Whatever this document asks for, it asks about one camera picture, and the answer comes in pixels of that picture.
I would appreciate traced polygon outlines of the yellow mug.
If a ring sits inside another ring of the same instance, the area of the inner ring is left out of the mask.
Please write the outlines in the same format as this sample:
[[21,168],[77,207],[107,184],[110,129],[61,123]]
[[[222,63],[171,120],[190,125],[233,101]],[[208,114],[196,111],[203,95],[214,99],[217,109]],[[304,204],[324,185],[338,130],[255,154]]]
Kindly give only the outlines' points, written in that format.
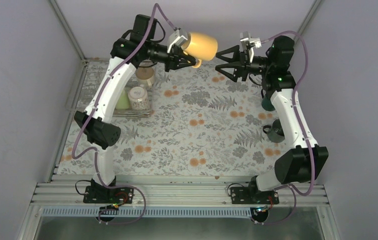
[[218,51],[218,41],[200,32],[189,32],[189,39],[181,46],[186,55],[196,58],[193,68],[199,68],[203,61],[211,61]]

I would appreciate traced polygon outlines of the dark teal mug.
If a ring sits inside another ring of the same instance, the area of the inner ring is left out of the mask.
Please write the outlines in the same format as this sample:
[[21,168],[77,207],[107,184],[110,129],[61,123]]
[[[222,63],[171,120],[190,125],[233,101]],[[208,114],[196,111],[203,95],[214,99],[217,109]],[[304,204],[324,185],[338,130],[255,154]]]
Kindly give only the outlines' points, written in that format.
[[267,98],[266,91],[264,89],[261,90],[261,106],[265,111],[272,112],[275,110],[273,104],[271,103],[271,100]]

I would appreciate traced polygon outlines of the light green cup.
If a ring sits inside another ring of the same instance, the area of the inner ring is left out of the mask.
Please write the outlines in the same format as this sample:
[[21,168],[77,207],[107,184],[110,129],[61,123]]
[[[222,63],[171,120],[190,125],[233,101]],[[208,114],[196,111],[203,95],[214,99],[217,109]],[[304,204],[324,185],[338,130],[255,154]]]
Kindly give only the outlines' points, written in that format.
[[127,91],[124,89],[121,92],[120,97],[118,98],[118,101],[115,105],[116,110],[128,110],[131,108],[130,99],[128,97]]

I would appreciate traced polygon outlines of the dark grey-green mug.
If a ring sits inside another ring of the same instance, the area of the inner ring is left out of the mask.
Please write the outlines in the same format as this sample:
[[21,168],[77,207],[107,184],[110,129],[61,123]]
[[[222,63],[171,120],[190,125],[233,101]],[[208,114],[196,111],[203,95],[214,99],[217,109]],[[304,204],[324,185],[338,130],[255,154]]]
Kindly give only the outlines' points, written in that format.
[[264,125],[262,131],[272,143],[281,143],[285,140],[285,134],[279,119],[276,119],[272,124]]

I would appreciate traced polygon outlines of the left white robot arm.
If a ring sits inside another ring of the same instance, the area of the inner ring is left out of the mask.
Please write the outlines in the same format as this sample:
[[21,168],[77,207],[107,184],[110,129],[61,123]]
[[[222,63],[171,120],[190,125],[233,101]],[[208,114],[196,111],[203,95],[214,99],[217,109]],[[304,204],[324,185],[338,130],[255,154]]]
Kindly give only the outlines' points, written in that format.
[[86,135],[94,150],[95,173],[91,186],[96,196],[108,203],[116,197],[116,175],[113,170],[113,146],[119,140],[121,129],[112,124],[116,104],[130,78],[145,60],[160,63],[164,71],[174,71],[196,64],[195,57],[182,50],[190,40],[190,33],[177,28],[167,44],[154,40],[159,21],[138,14],[133,28],[127,30],[113,44],[107,71],[94,97],[84,111],[76,111],[74,120],[80,127],[79,137]]

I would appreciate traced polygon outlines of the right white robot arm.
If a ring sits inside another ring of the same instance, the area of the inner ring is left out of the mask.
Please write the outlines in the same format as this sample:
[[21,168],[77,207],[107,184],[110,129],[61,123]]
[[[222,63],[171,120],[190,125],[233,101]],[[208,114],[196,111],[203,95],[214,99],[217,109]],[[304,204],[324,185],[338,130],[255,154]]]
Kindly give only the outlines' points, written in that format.
[[308,127],[298,95],[301,82],[295,81],[289,71],[294,40],[282,32],[271,37],[271,41],[266,56],[256,56],[254,49],[260,48],[263,41],[246,31],[240,35],[240,45],[216,54],[218,59],[225,61],[215,67],[216,71],[233,82],[246,81],[252,75],[261,76],[264,97],[274,107],[289,146],[289,150],[275,161],[273,172],[253,178],[247,195],[255,204],[266,199],[267,191],[284,185],[309,182],[313,187],[329,157],[328,149],[319,145]]

